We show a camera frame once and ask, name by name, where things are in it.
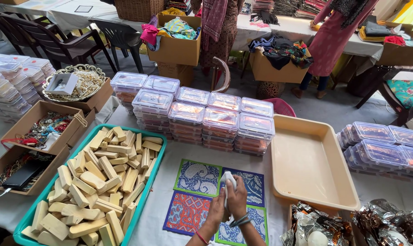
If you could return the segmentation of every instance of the gold ornate bowl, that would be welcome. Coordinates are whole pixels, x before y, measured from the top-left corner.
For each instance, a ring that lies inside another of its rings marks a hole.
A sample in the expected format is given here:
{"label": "gold ornate bowl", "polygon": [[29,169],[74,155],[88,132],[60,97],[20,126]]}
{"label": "gold ornate bowl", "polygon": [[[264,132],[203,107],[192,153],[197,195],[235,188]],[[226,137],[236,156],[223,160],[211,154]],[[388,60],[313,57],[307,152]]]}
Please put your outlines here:
{"label": "gold ornate bowl", "polygon": [[105,73],[100,69],[96,68],[95,66],[89,65],[89,64],[78,64],[76,66],[68,66],[65,69],[57,70],[55,74],[72,74],[74,72],[94,72],[97,74],[97,77],[99,78],[97,83],[94,83],[96,86],[92,89],[87,89],[85,93],[82,96],[77,96],[77,95],[55,95],[51,94],[49,92],[46,92],[46,88],[48,84],[50,83],[50,80],[52,79],[53,76],[50,76],[46,79],[46,83],[43,85],[43,94],[46,98],[55,101],[55,102],[75,102],[75,101],[81,101],[84,99],[87,99],[94,95],[96,92],[100,90],[100,88],[103,86],[105,83]]}

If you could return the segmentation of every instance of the red thread bracelet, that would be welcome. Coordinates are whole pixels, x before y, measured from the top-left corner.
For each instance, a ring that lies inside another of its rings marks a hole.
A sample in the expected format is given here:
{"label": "red thread bracelet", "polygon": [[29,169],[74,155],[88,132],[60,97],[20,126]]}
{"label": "red thread bracelet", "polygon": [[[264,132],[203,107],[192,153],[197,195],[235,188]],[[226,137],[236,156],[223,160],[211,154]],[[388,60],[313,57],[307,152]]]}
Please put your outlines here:
{"label": "red thread bracelet", "polygon": [[200,240],[202,240],[202,242],[204,242],[206,245],[209,244],[209,243],[207,243],[207,242],[205,241],[205,239],[199,234],[198,231],[196,231],[196,234],[198,235],[198,237],[200,238]]}

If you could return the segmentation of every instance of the beige plastic tray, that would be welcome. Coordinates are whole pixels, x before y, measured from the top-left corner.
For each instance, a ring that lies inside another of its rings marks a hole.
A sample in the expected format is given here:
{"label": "beige plastic tray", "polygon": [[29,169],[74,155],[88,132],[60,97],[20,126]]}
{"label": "beige plastic tray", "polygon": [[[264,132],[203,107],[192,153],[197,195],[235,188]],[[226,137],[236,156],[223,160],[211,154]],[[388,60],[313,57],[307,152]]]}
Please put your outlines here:
{"label": "beige plastic tray", "polygon": [[360,201],[334,129],[325,123],[273,116],[273,186],[278,197],[345,210]]}

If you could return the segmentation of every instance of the wicker basket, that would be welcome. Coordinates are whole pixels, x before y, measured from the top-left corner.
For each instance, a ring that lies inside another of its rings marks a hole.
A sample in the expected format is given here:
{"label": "wicker basket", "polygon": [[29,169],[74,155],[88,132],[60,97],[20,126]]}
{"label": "wicker basket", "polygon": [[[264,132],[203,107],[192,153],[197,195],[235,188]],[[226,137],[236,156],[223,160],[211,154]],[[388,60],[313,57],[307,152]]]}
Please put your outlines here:
{"label": "wicker basket", "polygon": [[115,0],[120,19],[146,22],[154,14],[165,10],[165,0]]}

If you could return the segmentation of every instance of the patterned fabric coaster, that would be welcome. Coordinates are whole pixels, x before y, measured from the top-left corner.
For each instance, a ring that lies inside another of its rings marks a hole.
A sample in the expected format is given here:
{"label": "patterned fabric coaster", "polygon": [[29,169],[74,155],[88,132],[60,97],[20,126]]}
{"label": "patterned fabric coaster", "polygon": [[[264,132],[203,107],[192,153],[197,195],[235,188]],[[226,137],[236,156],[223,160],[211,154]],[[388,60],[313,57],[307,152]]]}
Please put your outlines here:
{"label": "patterned fabric coaster", "polygon": [[[263,238],[264,242],[269,245],[269,239],[267,236],[267,216],[265,208],[255,207],[247,205],[247,211],[249,212],[249,218],[252,219],[250,223],[255,227],[257,232]],[[226,223],[220,223],[219,231],[216,233],[215,242],[223,243],[234,246],[245,246],[246,242],[243,238],[243,234],[240,228],[229,227],[229,224],[234,220],[231,216],[231,220]]]}
{"label": "patterned fabric coaster", "polygon": [[193,236],[207,219],[211,200],[175,190],[162,229]]}
{"label": "patterned fabric coaster", "polygon": [[[233,175],[238,175],[243,179],[247,190],[247,204],[264,207],[264,175],[254,172],[246,172],[231,168],[222,168],[220,177],[225,171],[230,171]],[[220,184],[220,187],[225,187],[225,182]]]}
{"label": "patterned fabric coaster", "polygon": [[220,166],[182,159],[173,189],[215,197],[219,194],[221,170]]}

